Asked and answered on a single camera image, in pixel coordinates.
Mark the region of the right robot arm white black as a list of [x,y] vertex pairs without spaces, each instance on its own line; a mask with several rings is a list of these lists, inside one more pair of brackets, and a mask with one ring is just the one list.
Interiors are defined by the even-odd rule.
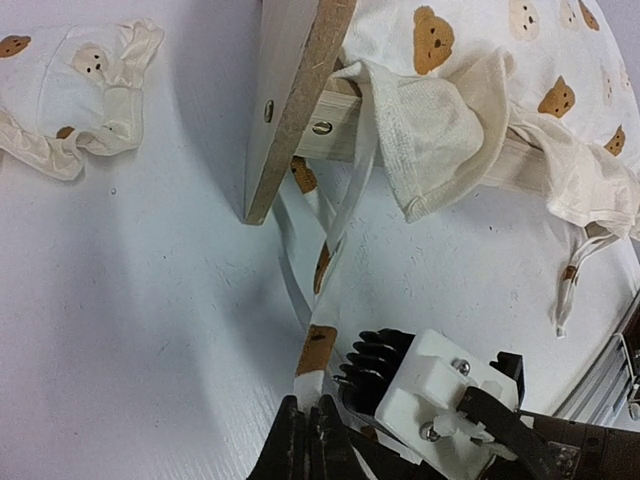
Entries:
[[481,426],[514,460],[496,460],[483,479],[637,479],[639,434],[521,410],[470,387],[457,412]]

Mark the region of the bear print cushion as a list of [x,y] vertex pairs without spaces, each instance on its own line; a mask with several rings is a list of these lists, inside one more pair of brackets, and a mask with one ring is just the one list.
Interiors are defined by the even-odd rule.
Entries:
[[276,218],[302,326],[431,328],[522,354],[557,411],[639,286],[639,107],[597,1],[361,1],[355,162]]

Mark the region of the wooden pet bed frame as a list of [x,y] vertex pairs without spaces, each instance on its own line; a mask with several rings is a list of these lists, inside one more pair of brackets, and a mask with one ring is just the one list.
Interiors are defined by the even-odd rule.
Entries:
[[541,195],[567,218],[576,139],[562,122],[575,102],[551,74],[558,9],[545,1],[267,1],[258,96],[245,173],[247,223],[263,223],[335,80],[355,85],[346,121],[350,189],[317,206],[336,233],[380,163],[404,218],[415,222],[479,185]]

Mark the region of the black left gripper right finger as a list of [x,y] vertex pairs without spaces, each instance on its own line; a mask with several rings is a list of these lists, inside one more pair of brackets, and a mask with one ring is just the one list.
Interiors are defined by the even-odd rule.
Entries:
[[360,432],[343,424],[333,397],[322,395],[310,410],[309,478],[370,479],[361,454],[370,444]]

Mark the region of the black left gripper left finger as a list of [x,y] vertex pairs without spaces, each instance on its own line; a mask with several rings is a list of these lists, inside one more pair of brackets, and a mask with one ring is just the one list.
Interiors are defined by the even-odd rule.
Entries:
[[305,478],[306,418],[294,395],[283,398],[248,480]]

